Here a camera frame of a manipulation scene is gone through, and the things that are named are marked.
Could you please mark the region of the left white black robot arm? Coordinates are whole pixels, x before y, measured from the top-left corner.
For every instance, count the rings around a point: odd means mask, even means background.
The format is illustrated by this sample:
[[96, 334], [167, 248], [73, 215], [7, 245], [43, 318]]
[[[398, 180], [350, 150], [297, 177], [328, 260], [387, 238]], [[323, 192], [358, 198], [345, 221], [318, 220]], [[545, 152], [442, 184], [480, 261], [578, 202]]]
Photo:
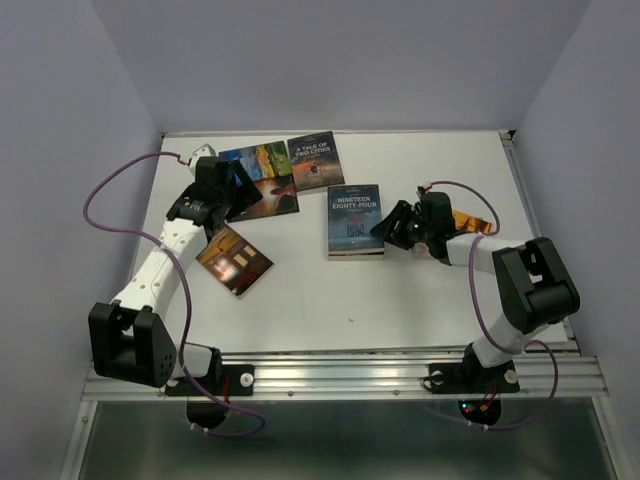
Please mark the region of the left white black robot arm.
[[262, 195], [237, 160], [213, 154], [186, 162], [194, 180], [169, 208], [158, 236], [129, 283], [89, 312], [95, 372], [116, 380], [162, 387], [185, 375], [184, 344], [163, 321], [177, 290], [189, 290], [186, 273], [226, 222]]

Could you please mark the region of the Nineteen Eighty-Four blue book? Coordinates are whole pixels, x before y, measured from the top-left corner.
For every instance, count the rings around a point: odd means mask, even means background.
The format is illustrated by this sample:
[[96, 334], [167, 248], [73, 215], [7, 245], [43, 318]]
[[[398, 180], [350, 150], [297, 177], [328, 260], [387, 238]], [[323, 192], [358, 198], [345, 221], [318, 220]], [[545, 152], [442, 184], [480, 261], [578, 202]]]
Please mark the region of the Nineteen Eighty-Four blue book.
[[382, 221], [377, 184], [330, 186], [327, 217], [330, 258], [384, 254], [384, 241], [371, 234]]

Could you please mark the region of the Three Days to See book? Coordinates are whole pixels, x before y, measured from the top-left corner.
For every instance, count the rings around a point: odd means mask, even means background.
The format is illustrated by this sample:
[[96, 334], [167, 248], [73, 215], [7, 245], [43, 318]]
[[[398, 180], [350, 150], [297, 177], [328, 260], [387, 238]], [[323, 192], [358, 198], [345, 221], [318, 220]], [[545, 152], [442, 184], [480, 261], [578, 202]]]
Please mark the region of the Three Days to See book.
[[299, 211], [297, 189], [292, 175], [260, 180], [255, 185], [262, 194], [262, 199], [232, 218], [231, 222], [292, 214]]

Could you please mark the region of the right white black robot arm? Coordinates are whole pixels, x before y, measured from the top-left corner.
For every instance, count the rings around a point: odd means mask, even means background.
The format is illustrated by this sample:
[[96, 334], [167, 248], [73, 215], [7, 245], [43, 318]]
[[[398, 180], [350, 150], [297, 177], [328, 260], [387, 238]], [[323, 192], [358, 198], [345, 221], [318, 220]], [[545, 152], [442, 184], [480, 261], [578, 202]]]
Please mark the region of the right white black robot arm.
[[371, 233], [403, 250], [422, 244], [441, 263], [467, 268], [470, 282], [477, 272], [496, 280], [498, 318], [480, 325], [481, 337], [465, 348], [460, 362], [429, 366], [423, 384], [432, 393], [518, 391], [514, 357], [580, 307], [577, 288], [550, 239], [509, 242], [459, 227], [443, 192], [420, 190], [415, 204], [399, 201]]

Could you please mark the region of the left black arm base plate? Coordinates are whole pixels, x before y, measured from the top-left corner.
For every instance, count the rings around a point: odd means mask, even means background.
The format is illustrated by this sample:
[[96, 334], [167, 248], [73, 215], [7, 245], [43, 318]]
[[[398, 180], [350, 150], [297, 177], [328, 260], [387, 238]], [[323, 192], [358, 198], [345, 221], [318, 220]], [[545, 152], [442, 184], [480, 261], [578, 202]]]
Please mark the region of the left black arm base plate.
[[[196, 381], [210, 394], [223, 400], [231, 397], [253, 395], [255, 366], [253, 364], [223, 364], [219, 373], [196, 377]], [[173, 386], [166, 385], [164, 393], [169, 397], [201, 395], [187, 379], [180, 378]]]

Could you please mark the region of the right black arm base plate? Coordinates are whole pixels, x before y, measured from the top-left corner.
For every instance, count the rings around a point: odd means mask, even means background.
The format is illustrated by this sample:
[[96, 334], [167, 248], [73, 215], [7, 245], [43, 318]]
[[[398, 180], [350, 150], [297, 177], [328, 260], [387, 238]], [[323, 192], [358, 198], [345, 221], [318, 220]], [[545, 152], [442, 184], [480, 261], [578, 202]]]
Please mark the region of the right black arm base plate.
[[483, 368], [463, 362], [432, 363], [422, 379], [423, 386], [436, 395], [511, 394], [520, 391], [512, 362]]

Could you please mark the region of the orange Huckleberry Finn book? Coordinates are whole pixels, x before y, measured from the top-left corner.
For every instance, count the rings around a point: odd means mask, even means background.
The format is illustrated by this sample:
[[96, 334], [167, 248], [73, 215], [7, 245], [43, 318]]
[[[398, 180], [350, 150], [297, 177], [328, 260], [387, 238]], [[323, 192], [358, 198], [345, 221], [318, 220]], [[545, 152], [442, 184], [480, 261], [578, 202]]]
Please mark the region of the orange Huckleberry Finn book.
[[452, 211], [455, 228], [459, 231], [490, 234], [494, 232], [494, 224], [482, 218], [469, 215], [459, 210]]

